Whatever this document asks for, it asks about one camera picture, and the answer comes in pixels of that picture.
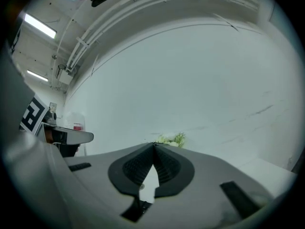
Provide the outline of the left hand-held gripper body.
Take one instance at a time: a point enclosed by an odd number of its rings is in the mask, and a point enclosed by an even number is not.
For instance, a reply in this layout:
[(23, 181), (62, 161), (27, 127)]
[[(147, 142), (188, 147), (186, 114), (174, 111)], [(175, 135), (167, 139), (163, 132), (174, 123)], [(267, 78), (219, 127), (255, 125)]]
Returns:
[(46, 123), (49, 108), (25, 83), (11, 56), (0, 58), (0, 146), (1, 156), (19, 156), (50, 148), (36, 135), (44, 127), (53, 134), (52, 145), (62, 149), (65, 157), (74, 156), (80, 142), (80, 134), (72, 129)]

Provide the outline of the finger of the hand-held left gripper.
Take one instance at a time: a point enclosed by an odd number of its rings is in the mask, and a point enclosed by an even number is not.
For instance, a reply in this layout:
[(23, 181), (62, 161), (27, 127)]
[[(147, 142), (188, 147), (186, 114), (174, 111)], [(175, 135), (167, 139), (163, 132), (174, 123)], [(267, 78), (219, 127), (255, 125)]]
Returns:
[(56, 134), (59, 134), (58, 142), (65, 145), (78, 145), (89, 143), (94, 139), (94, 134), (80, 130), (73, 130), (63, 127), (54, 127)]

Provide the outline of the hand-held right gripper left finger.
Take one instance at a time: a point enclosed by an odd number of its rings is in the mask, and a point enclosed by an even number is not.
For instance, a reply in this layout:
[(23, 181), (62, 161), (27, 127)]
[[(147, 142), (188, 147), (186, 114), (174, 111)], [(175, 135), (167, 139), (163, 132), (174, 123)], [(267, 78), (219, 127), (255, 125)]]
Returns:
[(114, 187), (124, 195), (133, 197), (132, 204), (121, 216), (137, 222), (143, 215), (140, 202), (140, 186), (153, 166), (153, 143), (115, 160), (108, 168), (108, 177)]

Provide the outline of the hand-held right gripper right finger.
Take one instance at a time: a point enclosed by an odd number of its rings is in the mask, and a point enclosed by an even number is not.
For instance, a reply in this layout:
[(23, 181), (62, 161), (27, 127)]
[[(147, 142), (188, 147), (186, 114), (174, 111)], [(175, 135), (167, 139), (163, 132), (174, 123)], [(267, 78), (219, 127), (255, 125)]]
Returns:
[(190, 184), (195, 174), (191, 161), (157, 143), (153, 144), (153, 166), (159, 181), (155, 198), (178, 195)]

